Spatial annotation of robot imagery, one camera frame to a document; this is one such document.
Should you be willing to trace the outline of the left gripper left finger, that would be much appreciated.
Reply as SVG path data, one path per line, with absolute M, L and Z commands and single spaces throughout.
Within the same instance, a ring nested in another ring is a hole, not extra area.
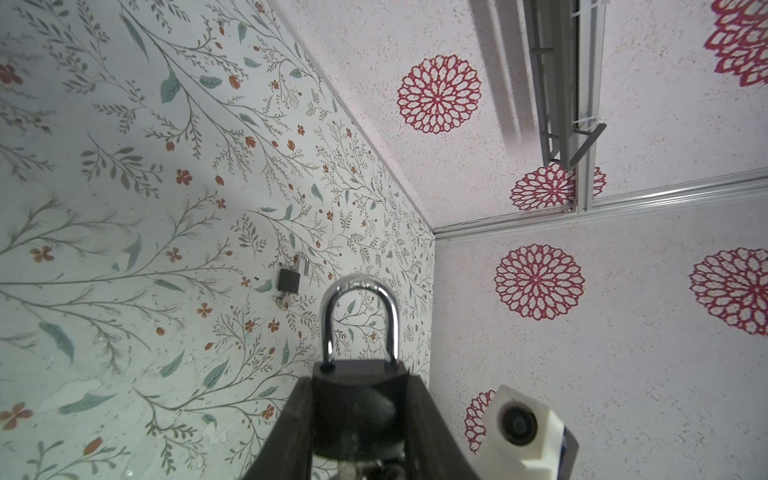
M 312 473 L 314 405 L 311 379 L 300 378 L 243 480 L 306 480 Z

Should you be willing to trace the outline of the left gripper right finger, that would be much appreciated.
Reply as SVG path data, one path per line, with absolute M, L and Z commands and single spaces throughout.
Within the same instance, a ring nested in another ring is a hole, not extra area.
M 418 376 L 407 380 L 405 421 L 408 479 L 478 479 Z

